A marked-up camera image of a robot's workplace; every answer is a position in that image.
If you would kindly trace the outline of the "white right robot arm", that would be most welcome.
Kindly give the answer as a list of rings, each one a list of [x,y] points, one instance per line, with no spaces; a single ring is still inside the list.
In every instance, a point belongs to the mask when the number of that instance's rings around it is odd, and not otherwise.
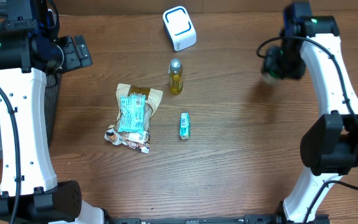
[[[284,223],[317,223],[316,211],[332,186],[358,167],[358,97],[341,52],[331,16],[286,16],[281,46],[266,40],[262,75],[268,80],[300,79],[310,74],[319,118],[300,143],[304,165],[282,203]]]

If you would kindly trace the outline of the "brown teal snack bag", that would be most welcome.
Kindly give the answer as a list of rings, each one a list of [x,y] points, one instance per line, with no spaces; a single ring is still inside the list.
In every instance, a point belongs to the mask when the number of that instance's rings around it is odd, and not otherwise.
[[[124,145],[144,154],[150,150],[150,120],[157,111],[163,91],[120,83],[116,99],[119,109],[117,120],[108,127],[105,140]]]

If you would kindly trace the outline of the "Kleenex tissue pack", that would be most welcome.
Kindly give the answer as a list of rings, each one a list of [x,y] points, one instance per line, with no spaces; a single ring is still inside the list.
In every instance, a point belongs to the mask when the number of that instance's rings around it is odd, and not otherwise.
[[[180,116],[180,138],[182,140],[189,140],[190,139],[190,129],[191,122],[190,122],[190,115],[188,113],[182,113]]]

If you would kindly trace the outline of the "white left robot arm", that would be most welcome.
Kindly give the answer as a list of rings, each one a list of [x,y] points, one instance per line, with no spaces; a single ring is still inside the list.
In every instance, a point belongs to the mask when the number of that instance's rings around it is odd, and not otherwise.
[[[92,64],[82,36],[59,36],[53,1],[8,1],[0,30],[0,220],[9,223],[108,223],[75,180],[59,182],[45,122],[47,77]]]

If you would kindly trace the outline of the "yellow liquid bottle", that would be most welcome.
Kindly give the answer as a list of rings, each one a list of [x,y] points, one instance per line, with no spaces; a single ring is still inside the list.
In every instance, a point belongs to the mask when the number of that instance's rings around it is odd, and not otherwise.
[[[177,58],[171,60],[168,75],[169,75],[169,89],[174,95],[179,95],[183,89],[183,65]]]

